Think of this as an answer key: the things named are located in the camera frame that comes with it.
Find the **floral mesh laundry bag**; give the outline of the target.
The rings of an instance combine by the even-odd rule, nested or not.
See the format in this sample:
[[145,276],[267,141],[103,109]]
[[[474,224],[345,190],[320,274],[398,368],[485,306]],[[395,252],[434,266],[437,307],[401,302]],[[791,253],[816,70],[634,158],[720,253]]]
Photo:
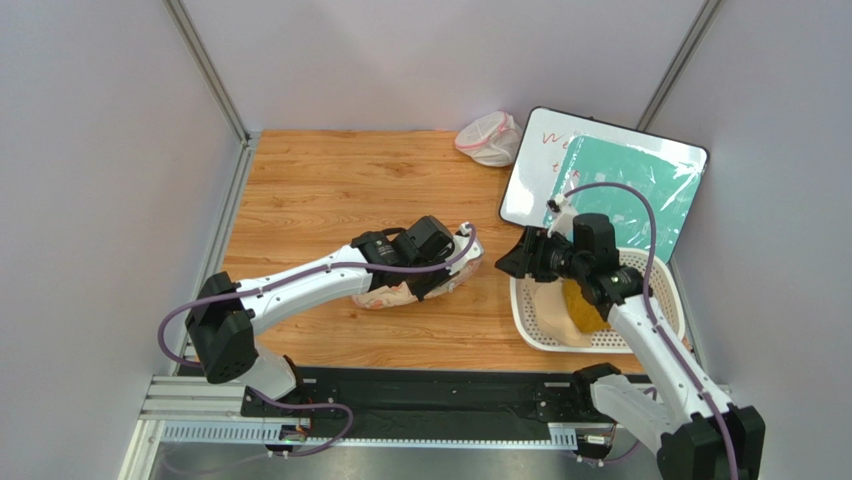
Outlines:
[[437,294],[431,293],[426,299],[419,301],[408,289],[405,279],[409,274],[420,274],[410,272],[412,268],[400,266],[400,258],[391,245],[391,241],[408,228],[389,228],[380,231],[369,231],[352,239],[350,246],[360,251],[369,264],[401,267],[408,271],[405,273],[374,271],[370,289],[364,293],[355,294],[351,300],[355,305],[365,309],[386,309],[401,307],[415,302],[423,302],[452,292],[463,284],[472,275],[456,275],[444,286],[440,287]]

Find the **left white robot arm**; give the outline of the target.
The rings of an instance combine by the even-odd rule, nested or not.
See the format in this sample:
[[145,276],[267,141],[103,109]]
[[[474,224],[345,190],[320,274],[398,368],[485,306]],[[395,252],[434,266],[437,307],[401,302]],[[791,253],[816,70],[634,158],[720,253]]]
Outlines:
[[483,252],[472,224],[451,232],[427,215],[407,228],[362,233],[320,259],[266,277],[216,273],[202,284],[184,325],[208,383],[236,381],[278,400],[301,380],[258,335],[314,307],[384,288],[402,287],[422,302],[454,288]]

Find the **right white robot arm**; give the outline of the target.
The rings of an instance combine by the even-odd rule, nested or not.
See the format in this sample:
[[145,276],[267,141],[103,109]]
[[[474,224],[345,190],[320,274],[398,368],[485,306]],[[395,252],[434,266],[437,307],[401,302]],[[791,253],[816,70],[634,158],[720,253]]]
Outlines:
[[577,282],[583,303],[627,342],[654,385],[656,399],[609,364],[580,370],[575,379],[594,409],[655,455],[663,478],[758,478],[763,417],[753,406],[736,406],[676,338],[651,295],[649,272],[621,262],[608,216],[574,217],[570,238],[527,226],[495,266],[517,279]]

